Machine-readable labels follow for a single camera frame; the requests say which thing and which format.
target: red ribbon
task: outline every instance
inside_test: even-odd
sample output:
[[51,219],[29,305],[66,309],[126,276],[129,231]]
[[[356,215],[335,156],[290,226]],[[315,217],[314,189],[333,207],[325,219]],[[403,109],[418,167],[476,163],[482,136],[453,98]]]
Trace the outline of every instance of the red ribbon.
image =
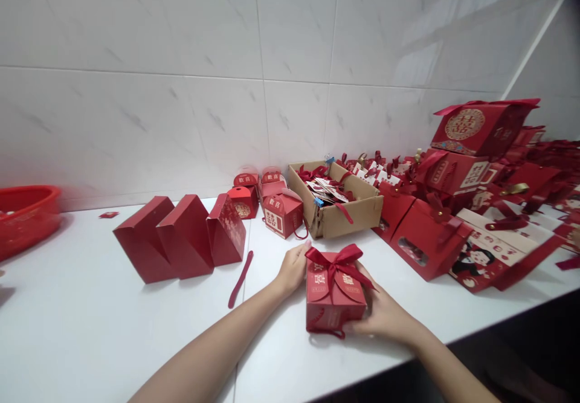
[[538,103],[540,102],[540,98],[531,98],[531,99],[524,99],[524,100],[506,100],[506,101],[492,101],[492,102],[486,102],[486,101],[469,101],[465,104],[459,104],[459,105],[454,105],[454,106],[449,106],[447,108],[444,108],[443,110],[439,110],[438,112],[433,113],[436,116],[447,116],[449,114],[453,114],[456,113],[458,111],[460,111],[461,109],[463,109],[464,107],[470,106],[470,105],[476,105],[476,104],[485,104],[485,105],[520,105],[520,106],[526,106],[526,107],[531,107],[532,109],[536,109],[539,108]]
[[363,251],[361,251],[354,243],[344,247],[337,254],[337,258],[334,262],[328,261],[315,247],[311,247],[305,255],[310,261],[326,268],[328,272],[328,290],[331,296],[332,285],[335,283],[334,276],[339,271],[356,279],[362,285],[376,290],[373,283],[364,274],[360,273],[356,267],[351,265],[363,256]]

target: red basket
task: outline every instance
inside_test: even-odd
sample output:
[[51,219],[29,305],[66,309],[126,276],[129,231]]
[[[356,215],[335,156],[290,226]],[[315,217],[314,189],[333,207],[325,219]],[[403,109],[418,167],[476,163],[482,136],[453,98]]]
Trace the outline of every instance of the red basket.
[[28,185],[0,190],[0,261],[10,258],[55,232],[62,220],[60,189]]

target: chinese character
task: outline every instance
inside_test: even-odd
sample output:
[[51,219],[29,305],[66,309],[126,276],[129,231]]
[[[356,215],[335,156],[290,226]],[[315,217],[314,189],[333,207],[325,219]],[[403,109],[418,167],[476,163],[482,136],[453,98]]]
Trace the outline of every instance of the chinese character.
[[349,276],[349,275],[347,275],[347,274],[343,274],[343,282],[344,282],[345,284],[348,284],[348,285],[354,285],[354,284],[355,284],[355,283],[353,282],[353,280],[352,280],[351,276]]

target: unfolded box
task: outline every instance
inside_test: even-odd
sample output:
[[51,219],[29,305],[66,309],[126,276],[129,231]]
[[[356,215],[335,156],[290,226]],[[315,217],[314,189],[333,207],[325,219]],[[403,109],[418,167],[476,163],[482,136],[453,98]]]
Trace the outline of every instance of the unfolded box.
[[[288,170],[288,184],[292,191],[296,192],[304,203],[304,219],[313,238],[333,238],[341,235],[357,232],[379,225],[382,210],[382,196],[372,185],[366,183],[355,175],[344,178],[345,192],[352,192],[356,201],[343,204],[350,214],[351,224],[336,206],[319,208],[308,186],[296,173],[300,166],[305,170],[313,171],[318,166],[325,166],[324,161],[311,161],[309,163],[292,163]],[[330,165],[328,176],[335,181],[340,181],[347,170],[336,163]]]
[[113,231],[146,284],[178,277],[156,230],[172,210],[173,203],[168,197],[156,196]]
[[157,232],[179,279],[213,272],[207,210],[197,195],[185,195],[158,225]]

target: hand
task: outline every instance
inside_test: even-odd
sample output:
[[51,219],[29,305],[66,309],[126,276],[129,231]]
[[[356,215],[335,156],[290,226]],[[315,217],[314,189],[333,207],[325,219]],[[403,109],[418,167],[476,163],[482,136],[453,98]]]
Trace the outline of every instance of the hand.
[[285,296],[292,294],[304,280],[307,261],[305,253],[311,246],[312,242],[307,240],[286,252],[278,276],[274,279],[274,283],[282,289]]
[[370,316],[364,320],[345,323],[343,330],[355,334],[377,335],[398,343],[414,345],[427,329],[395,302],[362,264],[355,262],[355,265],[371,280],[376,290],[367,290],[370,297]]

